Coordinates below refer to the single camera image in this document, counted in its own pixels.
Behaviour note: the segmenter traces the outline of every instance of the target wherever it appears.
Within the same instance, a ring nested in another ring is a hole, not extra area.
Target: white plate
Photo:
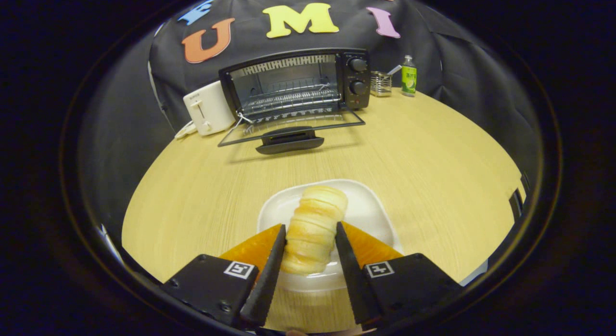
[[[345,192],[348,196],[345,222],[369,233],[404,254],[398,235],[396,235],[396,231],[392,227],[379,198],[366,185],[354,180],[321,181],[298,185],[276,193],[265,202],[259,213],[257,233],[280,223],[285,224],[288,229],[293,211],[299,206],[299,199],[304,189],[310,185],[328,185]],[[280,271],[277,284],[296,292],[322,292],[346,288],[345,277],[339,261],[338,251],[334,246],[331,261],[325,271],[308,276]]]

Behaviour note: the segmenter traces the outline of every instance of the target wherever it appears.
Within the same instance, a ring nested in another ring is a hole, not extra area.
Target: bread
[[[281,270],[309,275],[323,272],[334,248],[336,224],[345,218],[344,192],[324,185],[306,188],[286,232]]]

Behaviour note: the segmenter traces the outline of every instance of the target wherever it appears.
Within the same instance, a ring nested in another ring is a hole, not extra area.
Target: wooden table
[[[320,130],[313,150],[262,155],[251,141],[218,148],[224,133],[174,140],[137,187],[122,231],[126,251],[164,282],[200,253],[220,255],[256,233],[259,211],[282,189],[345,178],[381,199],[405,254],[421,252],[461,281],[513,225],[524,199],[504,149],[452,108],[418,93],[370,98],[365,126]],[[345,289],[277,288],[266,327],[326,332],[355,327]]]

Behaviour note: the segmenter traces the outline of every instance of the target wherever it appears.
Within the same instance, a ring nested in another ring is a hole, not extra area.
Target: purple letter
[[[390,38],[400,38],[400,34],[394,29],[394,26],[391,24],[391,20],[389,16],[391,14],[385,10],[377,9],[375,7],[367,7],[368,11],[372,12],[374,18],[376,19],[376,24],[379,25],[376,30],[377,33],[384,36],[389,36]]]

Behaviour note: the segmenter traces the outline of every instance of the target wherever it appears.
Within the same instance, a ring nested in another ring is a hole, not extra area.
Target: letter m
[[[286,5],[268,7],[263,11],[270,16],[271,29],[266,35],[268,38],[289,35],[291,30],[287,29],[284,23],[301,34],[306,30],[308,22],[312,23],[309,30],[313,33],[336,33],[339,29],[332,22],[330,7],[326,3],[313,2],[306,5],[302,13]]]

